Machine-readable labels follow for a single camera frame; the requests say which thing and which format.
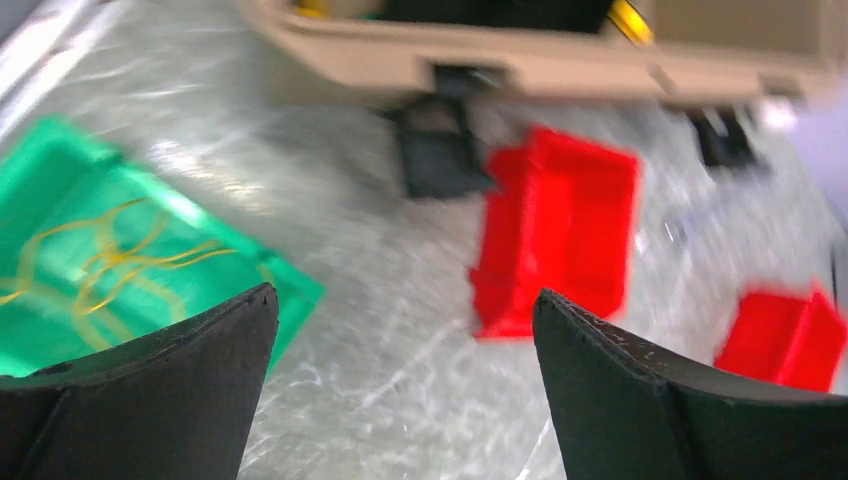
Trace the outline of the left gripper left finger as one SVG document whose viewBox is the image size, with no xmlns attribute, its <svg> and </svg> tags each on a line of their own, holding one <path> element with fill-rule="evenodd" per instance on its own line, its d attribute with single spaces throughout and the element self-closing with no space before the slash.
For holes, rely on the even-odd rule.
<svg viewBox="0 0 848 480">
<path fill-rule="evenodd" d="M 1 380 L 5 479 L 233 479 L 268 371 L 261 284 L 117 347 Z"/>
</svg>

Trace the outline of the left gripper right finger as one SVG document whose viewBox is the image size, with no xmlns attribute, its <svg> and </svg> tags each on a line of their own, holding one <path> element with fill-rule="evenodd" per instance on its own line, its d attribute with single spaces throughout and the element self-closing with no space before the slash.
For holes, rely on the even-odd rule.
<svg viewBox="0 0 848 480">
<path fill-rule="evenodd" d="M 571 479 L 843 479 L 847 400 L 681 356 L 539 294 L 534 344 Z"/>
</svg>

